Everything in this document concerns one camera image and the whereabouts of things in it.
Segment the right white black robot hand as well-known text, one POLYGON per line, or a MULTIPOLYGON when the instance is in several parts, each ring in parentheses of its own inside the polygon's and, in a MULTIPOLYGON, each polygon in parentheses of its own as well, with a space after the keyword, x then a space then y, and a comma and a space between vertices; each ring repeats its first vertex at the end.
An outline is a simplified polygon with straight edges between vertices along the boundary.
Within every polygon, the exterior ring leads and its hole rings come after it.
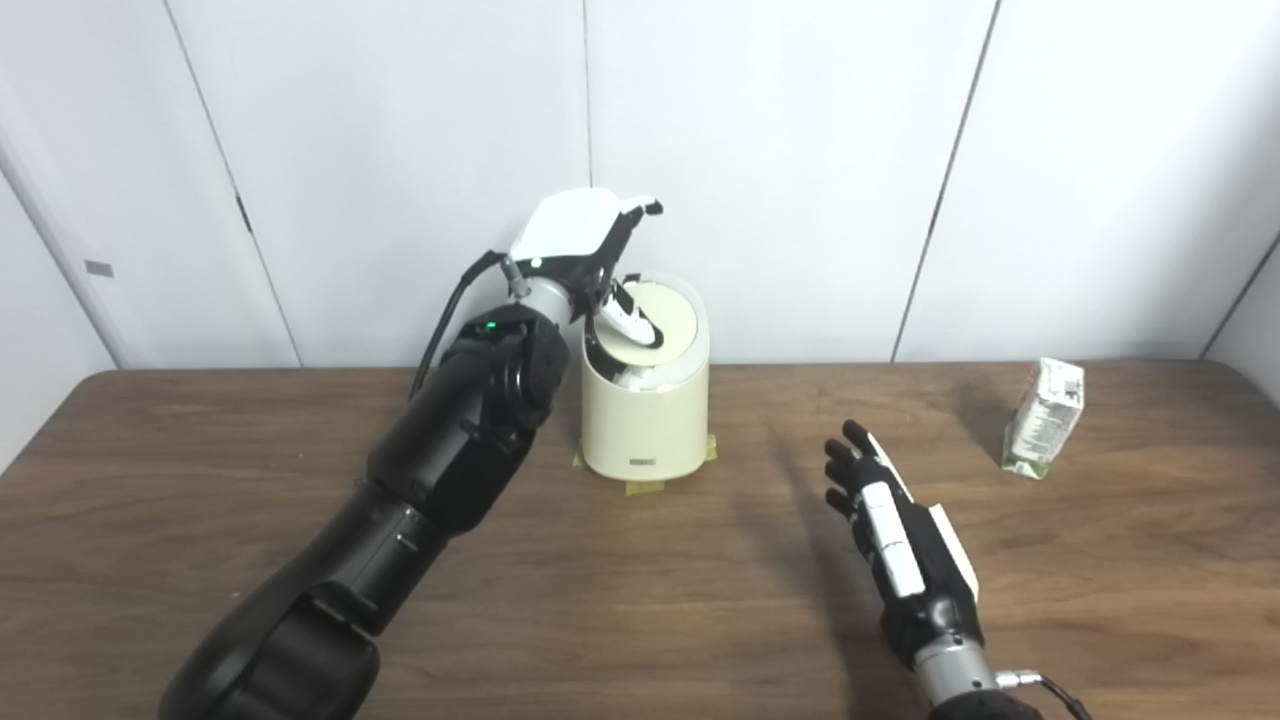
POLYGON ((850 525, 883 605, 881 633, 905 667, 927 646, 984 642, 972 570, 940 505, 918 503, 890 456, 849 419, 828 438, 826 502, 850 525))

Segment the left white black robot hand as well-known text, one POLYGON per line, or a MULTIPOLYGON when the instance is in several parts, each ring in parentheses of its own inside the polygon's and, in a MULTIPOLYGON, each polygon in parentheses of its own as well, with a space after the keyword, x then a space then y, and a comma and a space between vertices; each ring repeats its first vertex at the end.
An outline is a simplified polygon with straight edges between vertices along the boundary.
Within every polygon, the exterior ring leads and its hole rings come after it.
POLYGON ((631 343, 659 348, 663 332, 614 270, 641 219, 664 210, 653 196, 620 199, 604 188, 544 199, 507 252, 527 284, 526 292, 511 291, 513 301, 558 328, 603 316, 631 343))

